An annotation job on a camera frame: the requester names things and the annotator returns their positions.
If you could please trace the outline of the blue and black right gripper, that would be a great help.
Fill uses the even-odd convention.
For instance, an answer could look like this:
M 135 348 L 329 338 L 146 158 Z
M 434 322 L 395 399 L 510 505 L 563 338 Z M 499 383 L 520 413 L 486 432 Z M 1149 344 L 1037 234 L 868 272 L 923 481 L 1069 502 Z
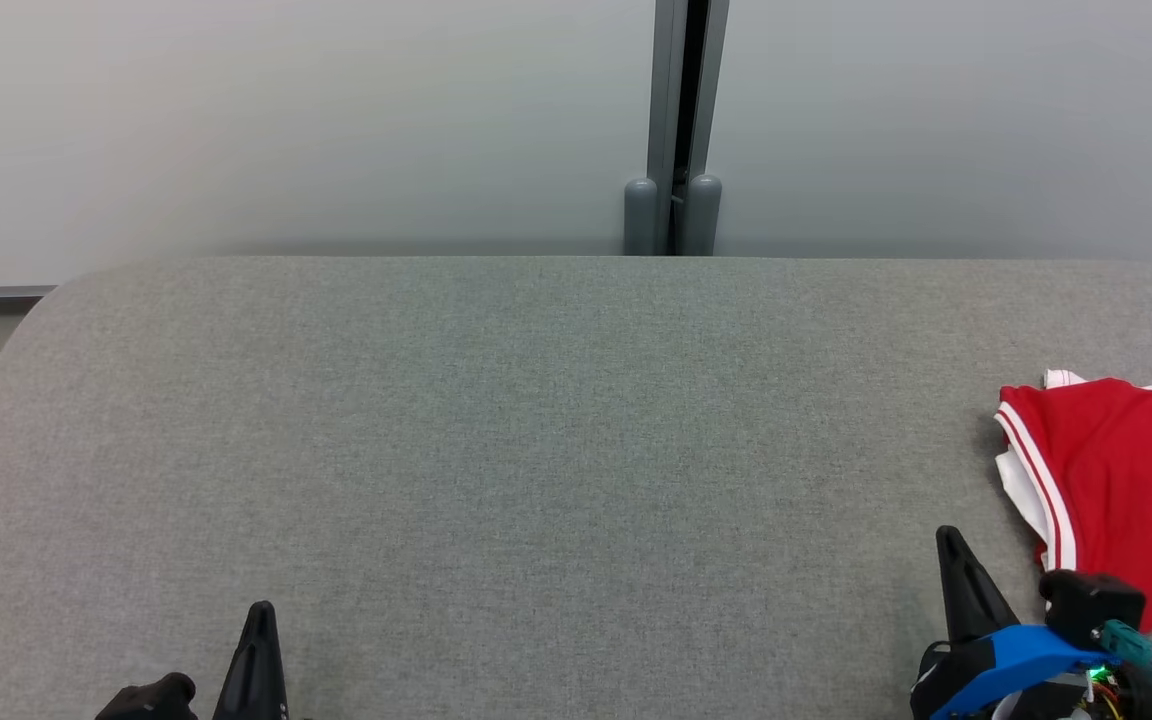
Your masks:
M 942 525 L 934 538 L 948 642 L 925 652 L 914 719 L 1152 719 L 1144 670 L 1020 624 L 960 530 Z

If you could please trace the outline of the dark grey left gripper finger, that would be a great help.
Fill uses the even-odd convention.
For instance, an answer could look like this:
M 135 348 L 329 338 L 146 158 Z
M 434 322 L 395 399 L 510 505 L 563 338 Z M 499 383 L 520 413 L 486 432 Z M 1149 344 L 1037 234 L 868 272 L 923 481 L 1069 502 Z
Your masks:
M 262 602 L 252 602 L 238 634 L 238 643 L 225 674 L 212 719 L 260 719 L 262 691 L 257 688 L 256 635 L 262 617 Z
M 273 602 L 259 601 L 259 717 L 291 719 Z

